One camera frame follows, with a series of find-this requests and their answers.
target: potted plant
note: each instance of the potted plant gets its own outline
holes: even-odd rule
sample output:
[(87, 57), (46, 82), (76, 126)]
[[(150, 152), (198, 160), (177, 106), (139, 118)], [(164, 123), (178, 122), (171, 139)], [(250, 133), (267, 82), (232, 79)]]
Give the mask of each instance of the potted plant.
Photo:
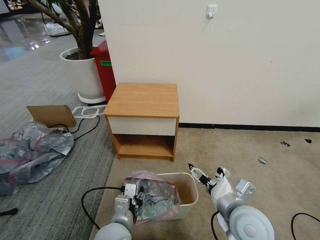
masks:
[[(68, 77), (78, 91), (79, 99), (86, 103), (104, 101), (98, 70), (93, 56), (90, 55), (95, 47), (92, 46), (92, 38), (97, 20), (96, 0), (29, 0), (29, 2), (73, 35), (78, 47), (62, 52), (60, 58), (65, 61)], [(61, 8), (68, 22), (55, 13), (53, 6)]]

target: wooden nightstand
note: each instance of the wooden nightstand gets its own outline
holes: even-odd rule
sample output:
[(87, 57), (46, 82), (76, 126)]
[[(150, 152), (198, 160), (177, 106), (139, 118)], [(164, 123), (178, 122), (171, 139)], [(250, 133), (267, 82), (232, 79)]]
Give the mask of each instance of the wooden nightstand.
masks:
[(179, 125), (176, 84), (118, 83), (104, 115), (119, 159), (174, 161)]

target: beige carpet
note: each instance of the beige carpet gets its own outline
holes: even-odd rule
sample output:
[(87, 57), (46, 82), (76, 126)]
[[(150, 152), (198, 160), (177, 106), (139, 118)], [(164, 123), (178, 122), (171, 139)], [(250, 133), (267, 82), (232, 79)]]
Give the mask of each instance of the beige carpet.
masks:
[[(291, 146), (282, 146), (282, 140)], [(217, 167), (225, 167), (233, 186), (242, 177), (256, 186), (248, 204), (269, 217), (276, 239), (293, 239), (290, 221), (297, 212), (320, 218), (320, 133), (179, 128), (177, 144), (174, 163), (116, 158), (107, 186), (120, 186), (132, 170), (188, 172), (188, 163), (193, 163), (213, 177)], [(268, 161), (266, 165), (258, 162), (259, 156)], [(213, 239), (210, 218), (215, 209), (205, 187), (199, 184), (198, 191), (199, 201), (185, 219), (134, 226), (132, 239)], [(109, 223), (117, 194), (105, 191), (96, 216), (99, 226)], [(226, 239), (216, 220), (214, 224), (218, 238)], [(319, 229), (319, 223), (307, 216), (295, 221), (297, 239), (319, 239)], [(90, 239), (96, 232), (93, 227)]]

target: white plastic bin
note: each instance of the white plastic bin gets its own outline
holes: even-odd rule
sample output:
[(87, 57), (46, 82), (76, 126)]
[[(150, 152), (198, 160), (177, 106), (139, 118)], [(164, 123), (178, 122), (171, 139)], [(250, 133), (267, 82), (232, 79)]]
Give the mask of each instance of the white plastic bin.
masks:
[(198, 201), (199, 194), (196, 182), (189, 173), (162, 173), (158, 174), (163, 180), (173, 183), (177, 186), (182, 204), (177, 216), (166, 219), (176, 220), (185, 218), (192, 206)]

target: white drawer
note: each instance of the white drawer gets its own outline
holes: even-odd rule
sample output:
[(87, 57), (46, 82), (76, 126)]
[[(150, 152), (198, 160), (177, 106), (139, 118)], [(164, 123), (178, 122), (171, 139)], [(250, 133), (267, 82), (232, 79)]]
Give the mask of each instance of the white drawer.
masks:
[(174, 136), (176, 118), (108, 117), (113, 134)]

